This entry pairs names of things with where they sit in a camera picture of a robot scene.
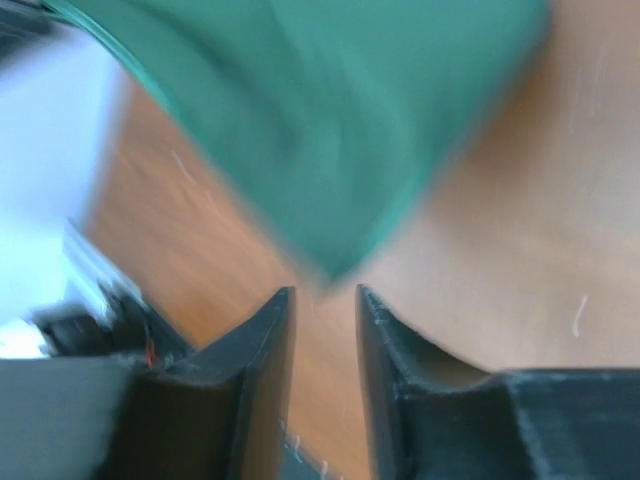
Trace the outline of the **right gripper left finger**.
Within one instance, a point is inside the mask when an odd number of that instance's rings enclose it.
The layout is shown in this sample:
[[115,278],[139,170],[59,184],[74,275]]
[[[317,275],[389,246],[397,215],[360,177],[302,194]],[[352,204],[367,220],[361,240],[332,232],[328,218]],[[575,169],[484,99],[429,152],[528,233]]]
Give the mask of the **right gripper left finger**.
[[295,291],[172,366],[136,376],[102,479],[276,479],[292,371]]

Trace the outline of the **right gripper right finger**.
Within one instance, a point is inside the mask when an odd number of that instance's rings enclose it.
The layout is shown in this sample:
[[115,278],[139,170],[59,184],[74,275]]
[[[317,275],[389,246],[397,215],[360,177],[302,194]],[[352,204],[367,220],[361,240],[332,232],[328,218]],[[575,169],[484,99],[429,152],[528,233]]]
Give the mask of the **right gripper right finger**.
[[635,479],[635,369],[486,372],[359,286],[358,347],[380,479]]

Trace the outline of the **dark green cloth napkin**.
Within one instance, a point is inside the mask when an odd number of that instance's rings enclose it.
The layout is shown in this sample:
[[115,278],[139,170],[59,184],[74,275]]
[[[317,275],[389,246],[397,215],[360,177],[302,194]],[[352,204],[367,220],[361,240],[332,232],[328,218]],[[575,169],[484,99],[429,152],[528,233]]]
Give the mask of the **dark green cloth napkin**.
[[283,248],[340,280],[498,107],[546,1],[51,1],[184,129]]

